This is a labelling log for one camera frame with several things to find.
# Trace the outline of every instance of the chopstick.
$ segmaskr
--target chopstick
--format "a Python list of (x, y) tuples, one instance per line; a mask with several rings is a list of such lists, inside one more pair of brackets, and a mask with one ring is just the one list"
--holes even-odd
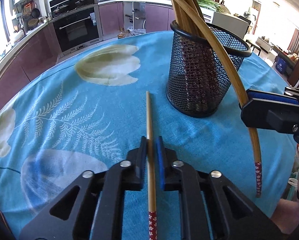
[(149, 240), (157, 239), (155, 166), (153, 156), (153, 130), (150, 92), (146, 91), (146, 138), (148, 183), (148, 232)]

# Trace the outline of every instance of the oven door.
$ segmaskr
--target oven door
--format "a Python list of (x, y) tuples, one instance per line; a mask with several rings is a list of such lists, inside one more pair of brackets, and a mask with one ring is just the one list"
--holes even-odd
[(62, 52), (99, 38), (94, 7), (70, 14), (53, 25)]

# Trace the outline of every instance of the red patterned chopstick end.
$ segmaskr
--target red patterned chopstick end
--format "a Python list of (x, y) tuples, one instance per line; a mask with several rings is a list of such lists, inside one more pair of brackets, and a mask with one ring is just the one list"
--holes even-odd
[(156, 211), (148, 213), (149, 240), (157, 240), (157, 219)]
[(256, 172), (256, 197), (260, 197), (262, 192), (262, 162), (255, 163), (255, 172)]

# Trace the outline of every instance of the mesh cup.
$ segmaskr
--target mesh cup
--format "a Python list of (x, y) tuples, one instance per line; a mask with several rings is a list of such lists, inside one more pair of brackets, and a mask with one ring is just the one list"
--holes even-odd
[[(236, 70), (251, 48), (235, 34), (207, 23), (229, 54)], [(179, 29), (174, 31), (166, 96), (178, 111), (192, 117), (207, 117), (216, 110), (231, 83), (216, 53), (206, 39)]]

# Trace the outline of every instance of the built-in oven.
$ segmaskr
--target built-in oven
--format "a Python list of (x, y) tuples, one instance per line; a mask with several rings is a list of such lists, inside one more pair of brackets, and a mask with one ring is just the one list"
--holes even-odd
[(102, 41), (97, 5), (87, 6), (59, 16), (53, 22), (62, 56)]

